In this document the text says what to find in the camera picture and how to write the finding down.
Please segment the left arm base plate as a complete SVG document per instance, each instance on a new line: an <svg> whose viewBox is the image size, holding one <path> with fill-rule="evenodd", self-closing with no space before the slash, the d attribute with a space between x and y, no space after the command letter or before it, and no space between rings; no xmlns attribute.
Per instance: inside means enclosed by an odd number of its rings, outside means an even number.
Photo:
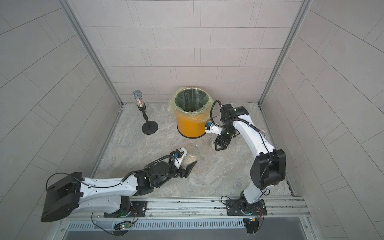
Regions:
<svg viewBox="0 0 384 240"><path fill-rule="evenodd" d="M104 218L142 218L146 214L147 201L123 201L120 207L113 213L104 213Z"/></svg>

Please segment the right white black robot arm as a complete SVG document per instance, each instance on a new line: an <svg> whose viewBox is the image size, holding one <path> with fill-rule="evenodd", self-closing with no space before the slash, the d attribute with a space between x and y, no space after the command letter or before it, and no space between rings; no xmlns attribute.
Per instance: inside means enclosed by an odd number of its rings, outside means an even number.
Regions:
<svg viewBox="0 0 384 240"><path fill-rule="evenodd" d="M249 215L260 217L267 214L262 197L269 194L270 187L278 185L286 178L286 153L277 150L261 134L253 124L249 112L244 107L222 105L219 100L214 104L220 105L221 121L214 121L213 109L210 110L210 120L205 125L207 134L216 134L215 150L226 150L235 135L243 137L254 157L250 169L251 183L241 192L238 200L227 200L226 206L233 215Z"/></svg>

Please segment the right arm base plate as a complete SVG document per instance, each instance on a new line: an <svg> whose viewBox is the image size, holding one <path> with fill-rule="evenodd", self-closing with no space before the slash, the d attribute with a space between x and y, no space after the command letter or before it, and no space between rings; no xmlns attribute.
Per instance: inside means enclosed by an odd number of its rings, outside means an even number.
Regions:
<svg viewBox="0 0 384 240"><path fill-rule="evenodd" d="M228 216L266 216L268 214L264 200L249 204L245 199L226 200Z"/></svg>

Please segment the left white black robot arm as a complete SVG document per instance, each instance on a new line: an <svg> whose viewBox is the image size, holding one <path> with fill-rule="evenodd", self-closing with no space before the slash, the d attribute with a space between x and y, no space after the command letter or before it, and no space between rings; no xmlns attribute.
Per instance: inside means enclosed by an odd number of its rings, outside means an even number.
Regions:
<svg viewBox="0 0 384 240"><path fill-rule="evenodd" d="M144 169L131 171L123 178L84 178L81 172L46 185L41 222L65 219L72 213L104 212L106 217L124 217L132 212L130 197L150 194L173 178L187 178L197 161L186 148L165 155Z"/></svg>

